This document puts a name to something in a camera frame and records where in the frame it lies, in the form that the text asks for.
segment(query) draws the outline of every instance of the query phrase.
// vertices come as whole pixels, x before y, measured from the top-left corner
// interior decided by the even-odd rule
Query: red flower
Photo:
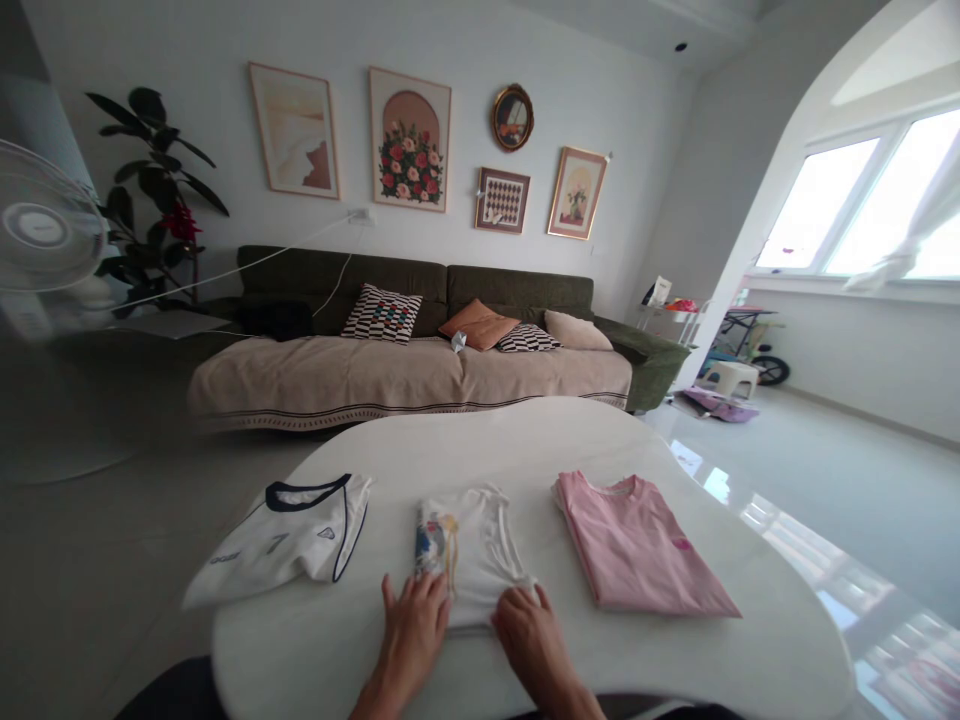
[[[197,233],[203,232],[194,222],[190,208],[180,203],[173,206],[172,214],[163,216],[160,226],[167,228],[177,240],[183,240],[191,245],[196,244]]]

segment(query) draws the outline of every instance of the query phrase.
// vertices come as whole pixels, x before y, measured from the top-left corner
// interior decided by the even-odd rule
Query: sofa
[[[213,429],[306,431],[395,414],[503,407],[541,395],[649,410],[688,354],[674,342],[596,317],[590,278],[369,255],[353,255],[344,268],[346,254],[306,249],[257,263],[276,250],[239,248],[243,294],[209,303],[210,311],[232,318],[280,301],[301,301],[311,312],[326,305],[313,318],[312,337],[277,343],[218,336],[229,347],[196,368],[189,389],[194,415]],[[423,297],[408,345],[339,337],[364,283]],[[544,328],[548,309],[592,320],[615,352],[467,347],[456,354],[438,328],[474,298]]]

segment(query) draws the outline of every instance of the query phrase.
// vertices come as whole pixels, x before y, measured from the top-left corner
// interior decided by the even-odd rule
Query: beige sofa cover
[[[402,346],[314,336],[251,338],[194,372],[189,400],[211,430],[307,431],[410,413],[472,412],[544,395],[626,407],[632,368],[616,352],[453,352],[442,338]]]

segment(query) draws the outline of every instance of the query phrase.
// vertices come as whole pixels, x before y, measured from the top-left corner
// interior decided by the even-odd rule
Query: rubber plant
[[[100,129],[104,137],[129,135],[139,138],[147,145],[149,159],[133,160],[121,167],[113,176],[116,185],[107,196],[107,204],[100,206],[100,213],[111,226],[109,241],[121,249],[121,254],[105,258],[97,275],[111,275],[121,282],[132,285],[127,292],[127,303],[150,303],[161,310],[173,308],[197,308],[196,287],[184,288],[171,270],[182,263],[191,263],[192,283],[199,281],[200,253],[197,233],[202,232],[193,220],[193,213],[183,194],[185,187],[194,190],[214,209],[228,216],[226,206],[199,178],[183,169],[182,163],[170,150],[176,145],[216,168],[206,153],[180,137],[180,130],[167,124],[167,111],[160,93],[149,88],[134,88],[127,97],[130,110],[110,98],[96,93],[87,93],[101,110],[119,124]],[[133,221],[133,200],[123,186],[137,179],[140,190],[149,197],[160,212],[160,219],[147,230],[145,238],[137,237]],[[187,301],[167,295],[155,298],[167,291],[167,283],[182,288]],[[114,314],[126,317],[138,305],[123,307]]]

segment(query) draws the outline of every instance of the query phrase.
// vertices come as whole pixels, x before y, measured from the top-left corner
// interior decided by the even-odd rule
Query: step stool
[[[752,365],[734,362],[715,362],[704,373],[703,382],[707,382],[707,379],[713,375],[720,376],[713,391],[724,397],[733,397],[740,383],[748,383],[750,389],[747,391],[747,400],[753,397],[753,392],[757,389],[757,381],[760,379],[760,371]]]

